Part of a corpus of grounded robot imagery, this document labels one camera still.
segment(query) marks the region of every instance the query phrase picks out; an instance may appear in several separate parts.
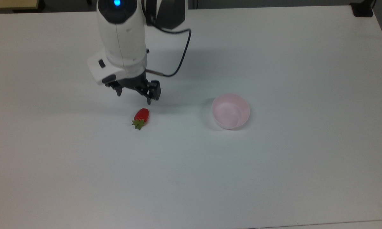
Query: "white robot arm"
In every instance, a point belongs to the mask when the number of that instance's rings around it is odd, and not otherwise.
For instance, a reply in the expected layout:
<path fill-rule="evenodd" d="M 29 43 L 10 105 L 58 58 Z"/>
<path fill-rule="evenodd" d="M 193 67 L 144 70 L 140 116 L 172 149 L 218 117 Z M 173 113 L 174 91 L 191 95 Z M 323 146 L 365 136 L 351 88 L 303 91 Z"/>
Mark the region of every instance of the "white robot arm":
<path fill-rule="evenodd" d="M 164 29 L 180 25 L 187 7 L 186 0 L 98 0 L 96 14 L 105 48 L 87 60 L 96 82 L 112 87 L 118 96 L 127 87 L 144 95 L 148 104 L 158 100 L 159 82 L 146 79 L 144 26 L 147 23 L 163 32 L 178 33 Z"/>

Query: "pink bowl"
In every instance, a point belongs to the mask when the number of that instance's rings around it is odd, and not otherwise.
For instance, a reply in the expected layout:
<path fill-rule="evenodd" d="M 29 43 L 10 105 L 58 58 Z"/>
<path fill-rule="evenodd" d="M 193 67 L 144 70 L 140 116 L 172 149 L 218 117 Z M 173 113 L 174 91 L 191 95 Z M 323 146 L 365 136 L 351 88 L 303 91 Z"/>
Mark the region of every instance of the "pink bowl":
<path fill-rule="evenodd" d="M 212 102 L 215 122 L 224 129 L 242 126 L 250 112 L 248 102 L 237 94 L 223 94 Z"/>

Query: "black cable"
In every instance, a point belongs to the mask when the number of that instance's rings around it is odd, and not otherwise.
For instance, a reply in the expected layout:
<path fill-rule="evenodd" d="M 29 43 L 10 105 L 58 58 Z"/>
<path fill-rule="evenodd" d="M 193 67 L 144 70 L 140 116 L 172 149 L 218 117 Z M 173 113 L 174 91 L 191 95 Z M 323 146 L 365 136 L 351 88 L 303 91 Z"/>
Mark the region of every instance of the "black cable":
<path fill-rule="evenodd" d="M 158 75 L 165 76 L 165 77 L 172 77 L 173 75 L 177 74 L 177 72 L 179 71 L 179 69 L 180 69 L 180 67 L 182 65 L 182 61 L 184 60 L 185 53 L 187 52 L 188 44 L 190 43 L 190 39 L 191 39 L 191 29 L 184 29 L 184 30 L 180 30 L 180 31 L 167 31 L 167 30 L 164 30 L 163 28 L 161 28 L 158 25 L 156 25 L 156 23 L 154 21 L 152 21 L 149 17 L 147 17 L 146 9 L 145 9 L 145 6 L 144 6 L 144 0 L 141 1 L 141 7 L 143 9 L 143 14 L 146 17 L 146 21 L 149 22 L 156 29 L 160 30 L 161 32 L 165 32 L 165 33 L 169 33 L 169 34 L 180 34 L 180 33 L 188 32 L 187 44 L 185 45 L 184 52 L 182 54 L 181 61 L 178 64 L 177 69 L 174 71 L 173 74 L 163 74 L 163 73 L 162 74 L 158 74 Z"/>

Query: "black bracket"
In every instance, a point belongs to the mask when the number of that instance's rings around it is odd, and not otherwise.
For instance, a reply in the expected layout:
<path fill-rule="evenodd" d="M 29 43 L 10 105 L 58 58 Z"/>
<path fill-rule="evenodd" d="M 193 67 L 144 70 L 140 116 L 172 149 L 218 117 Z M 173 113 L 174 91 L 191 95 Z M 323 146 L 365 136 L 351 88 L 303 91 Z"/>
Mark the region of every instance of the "black bracket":
<path fill-rule="evenodd" d="M 110 75 L 102 80 L 107 87 L 111 87 L 116 91 L 117 96 L 122 94 L 124 87 L 137 91 L 139 94 L 147 98 L 147 104 L 151 104 L 152 100 L 158 100 L 161 94 L 160 82 L 146 79 L 146 71 L 134 78 L 125 78 L 116 80 L 115 75 Z"/>
<path fill-rule="evenodd" d="M 350 3 L 352 13 L 355 17 L 372 17 L 373 11 L 371 4 L 374 0 L 364 0 L 361 3 Z"/>

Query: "red strawberry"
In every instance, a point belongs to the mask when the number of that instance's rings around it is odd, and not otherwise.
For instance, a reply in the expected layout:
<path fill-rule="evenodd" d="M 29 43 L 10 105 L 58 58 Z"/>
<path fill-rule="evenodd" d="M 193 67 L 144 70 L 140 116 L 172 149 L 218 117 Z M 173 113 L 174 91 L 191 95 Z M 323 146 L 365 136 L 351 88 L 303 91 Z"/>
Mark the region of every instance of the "red strawberry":
<path fill-rule="evenodd" d="M 134 126 L 135 129 L 140 130 L 146 124 L 148 119 L 149 119 L 149 110 L 142 108 L 134 116 L 132 125 Z"/>

